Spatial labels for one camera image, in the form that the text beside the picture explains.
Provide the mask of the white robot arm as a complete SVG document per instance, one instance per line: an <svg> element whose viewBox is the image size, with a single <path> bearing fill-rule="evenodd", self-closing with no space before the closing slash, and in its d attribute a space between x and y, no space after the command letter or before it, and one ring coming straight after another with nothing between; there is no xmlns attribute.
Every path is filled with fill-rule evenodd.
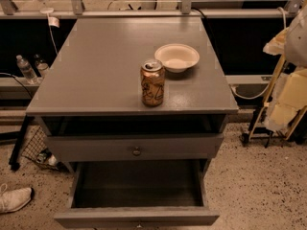
<svg viewBox="0 0 307 230"><path fill-rule="evenodd" d="M264 120L266 129L278 131L307 105L307 7L273 37L263 51L285 57L284 69L276 80Z"/></svg>

